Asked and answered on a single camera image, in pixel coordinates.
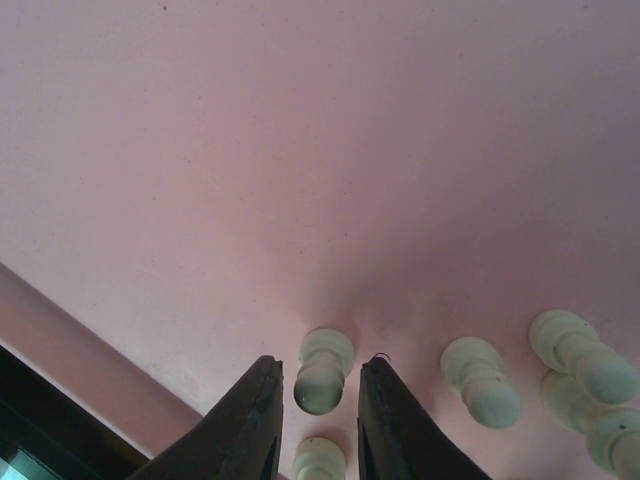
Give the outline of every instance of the pink wall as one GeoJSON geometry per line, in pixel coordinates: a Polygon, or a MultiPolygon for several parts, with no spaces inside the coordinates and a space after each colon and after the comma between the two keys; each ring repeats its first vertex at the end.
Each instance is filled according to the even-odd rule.
{"type": "Polygon", "coordinates": [[[0,261],[199,413],[284,360],[283,472],[329,432],[355,478],[357,372],[327,417],[291,397],[334,325],[494,478],[606,478],[526,332],[572,309],[640,364],[639,24],[631,0],[4,1],[0,261]],[[525,397],[512,429],[440,379],[467,334],[525,397]]]}
{"type": "Polygon", "coordinates": [[[2,264],[0,342],[147,456],[200,419],[2,264]]]}

